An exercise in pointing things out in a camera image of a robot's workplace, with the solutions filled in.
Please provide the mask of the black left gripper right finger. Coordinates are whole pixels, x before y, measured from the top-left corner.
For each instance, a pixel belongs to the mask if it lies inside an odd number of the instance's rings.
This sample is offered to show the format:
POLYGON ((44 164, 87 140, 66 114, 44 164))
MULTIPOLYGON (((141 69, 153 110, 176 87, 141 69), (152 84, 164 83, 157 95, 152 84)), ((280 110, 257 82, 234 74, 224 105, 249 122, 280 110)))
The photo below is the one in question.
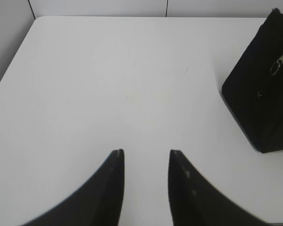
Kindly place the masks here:
POLYGON ((175 226, 265 226, 212 186, 180 150, 171 150, 168 198, 175 226))

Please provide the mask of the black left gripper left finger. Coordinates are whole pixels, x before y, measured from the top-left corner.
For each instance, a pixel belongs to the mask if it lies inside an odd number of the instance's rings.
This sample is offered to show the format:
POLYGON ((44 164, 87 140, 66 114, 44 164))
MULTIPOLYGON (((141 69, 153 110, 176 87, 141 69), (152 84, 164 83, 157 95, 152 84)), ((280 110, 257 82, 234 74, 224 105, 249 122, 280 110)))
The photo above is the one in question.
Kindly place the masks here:
POLYGON ((122 149, 110 153, 98 170, 71 196, 27 223, 29 226, 116 226, 125 187, 122 149))

